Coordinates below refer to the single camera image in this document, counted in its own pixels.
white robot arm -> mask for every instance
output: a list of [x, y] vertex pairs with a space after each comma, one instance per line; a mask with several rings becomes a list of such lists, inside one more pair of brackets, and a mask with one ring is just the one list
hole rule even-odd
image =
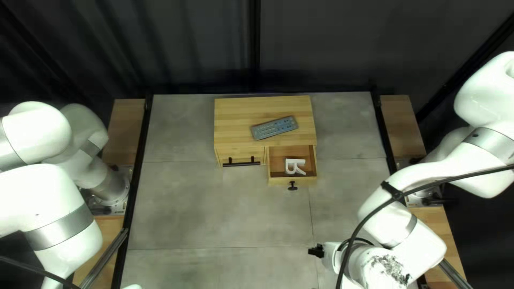
[[109, 137], [100, 118], [81, 104], [69, 104], [61, 113], [71, 126], [71, 142], [62, 153], [45, 159], [62, 168], [80, 188], [89, 189], [98, 202], [112, 206], [129, 193], [128, 179], [115, 173], [99, 157]]
[[[22, 231], [46, 271], [67, 278], [102, 247], [98, 224], [60, 168], [13, 169], [0, 174], [0, 188], [0, 238]], [[41, 288], [60, 287], [45, 278]]]
[[71, 127], [53, 106], [28, 101], [0, 118], [0, 171], [35, 164], [63, 152]]
[[[503, 53], [479, 69], [457, 94], [454, 108], [471, 126], [451, 132], [424, 163], [402, 169], [387, 180], [405, 192], [447, 177], [514, 164], [514, 52]], [[464, 178], [452, 184], [492, 198], [514, 182], [513, 170]], [[361, 206], [362, 221], [391, 199], [378, 188]], [[444, 258], [444, 242], [399, 202], [384, 207], [363, 227], [383, 248], [357, 243], [343, 268], [341, 288], [405, 288]], [[339, 272], [347, 247], [323, 245], [325, 267]]]

remote control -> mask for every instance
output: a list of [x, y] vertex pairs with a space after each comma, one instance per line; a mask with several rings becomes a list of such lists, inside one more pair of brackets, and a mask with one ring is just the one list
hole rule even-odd
[[278, 135], [298, 128], [293, 116], [272, 120], [267, 123], [254, 125], [251, 128], [253, 139], [260, 140], [270, 136]]

white letter-shaped object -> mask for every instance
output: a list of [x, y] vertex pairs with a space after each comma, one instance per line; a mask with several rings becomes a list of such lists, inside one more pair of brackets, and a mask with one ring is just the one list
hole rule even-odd
[[294, 175], [295, 173], [299, 173], [302, 175], [306, 175], [307, 173], [305, 173], [298, 167], [298, 165], [303, 166], [304, 164], [305, 164], [304, 159], [287, 158], [286, 159], [286, 174]]

scuff mark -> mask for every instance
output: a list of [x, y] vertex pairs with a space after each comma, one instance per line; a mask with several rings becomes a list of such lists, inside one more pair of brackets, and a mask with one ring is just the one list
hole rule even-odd
[[381, 264], [385, 268], [385, 273], [393, 279], [404, 285], [407, 286], [407, 283], [409, 282], [409, 279], [411, 278], [410, 274], [403, 275], [401, 273], [401, 270], [403, 269], [403, 265], [396, 261], [396, 257], [392, 255], [385, 255], [382, 257], [379, 256], [372, 256], [373, 261], [371, 262], [371, 267], [374, 267], [377, 263]]

black cable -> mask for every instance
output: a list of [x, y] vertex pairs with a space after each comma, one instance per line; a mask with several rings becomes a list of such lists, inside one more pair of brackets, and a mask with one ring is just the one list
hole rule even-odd
[[16, 261], [16, 260], [13, 260], [11, 258], [7, 258], [5, 256], [0, 256], [0, 261], [4, 262], [4, 263], [7, 263], [7, 264], [11, 264], [15, 267], [18, 267], [18, 268], [21, 268], [21, 269], [24, 269], [24, 270], [27, 270], [27, 271], [30, 271], [30, 272], [33, 272], [33, 273], [36, 273], [36, 274], [39, 274], [39, 275], [43, 275], [45, 277], [48, 277], [50, 279], [53, 279], [61, 284], [63, 284], [65, 287], [68, 287], [68, 288], [71, 288], [71, 289], [81, 289], [80, 287], [78, 287], [77, 285], [71, 283], [71, 282], [68, 282], [66, 281], [65, 279], [55, 275], [55, 274], [52, 274], [48, 271], [45, 271], [43, 269], [40, 269], [40, 268], [37, 268], [36, 266], [33, 266], [33, 265], [30, 265], [30, 264], [25, 264], [25, 263], [22, 263], [22, 262], [19, 262], [19, 261]]
[[[454, 182], [454, 181], [459, 180], [459, 179], [469, 178], [469, 177], [474, 177], [474, 176], [480, 176], [480, 175], [486, 175], [486, 174], [492, 174], [492, 173], [507, 171], [507, 170], [511, 170], [511, 169], [514, 169], [514, 165], [508, 165], [508, 166], [503, 166], [503, 167], [499, 167], [499, 168], [488, 169], [488, 170], [478, 171], [478, 172], [474, 172], [474, 173], [468, 173], [468, 174], [463, 174], [463, 175], [458, 175], [458, 176], [444, 178], [444, 179], [437, 180], [435, 182], [431, 182], [431, 183], [419, 186], [417, 188], [408, 190], [408, 191], [402, 193], [401, 197], [406, 197], [406, 196], [408, 196], [410, 194], [413, 194], [413, 193], [415, 193], [417, 191], [433, 188], [433, 187], [439, 186], [441, 184]], [[346, 247], [346, 251], [344, 252], [343, 261], [341, 262], [341, 267], [339, 268], [339, 274], [337, 275], [336, 289], [341, 289], [341, 282], [342, 282], [342, 279], [343, 279], [344, 268], [346, 267], [346, 264], [348, 264], [348, 259], [350, 258], [350, 249], [352, 248], [352, 245], [353, 245], [354, 241], [356, 240], [357, 234], [359, 233], [360, 229], [362, 229], [364, 224], [371, 217], [373, 217], [381, 209], [387, 207], [388, 205], [394, 203], [395, 201], [396, 200], [393, 199], [393, 198], [390, 198], [389, 200], [385, 201], [383, 204], [381, 204], [380, 206], [375, 208], [373, 211], [371, 211], [366, 217], [364, 217], [364, 219], [362, 219], [362, 221], [360, 221], [359, 225], [357, 225], [357, 227], [355, 228], [352, 236], [348, 240], [348, 246]]]
[[[346, 239], [346, 240], [344, 240], [341, 244], [339, 244], [339, 247], [337, 247], [337, 250], [336, 250], [336, 251], [341, 251], [341, 250], [343, 249], [343, 247], [344, 247], [346, 244], [348, 244], [348, 241], [349, 241], [349, 240], [350, 240], [350, 239]], [[368, 240], [366, 240], [366, 239], [364, 239], [364, 238], [356, 237], [356, 238], [355, 238], [355, 241], [361, 241], [361, 242], [365, 242], [365, 243], [366, 243], [366, 244], [368, 244], [368, 245], [375, 246], [375, 244], [371, 243], [371, 241], [368, 241]]]

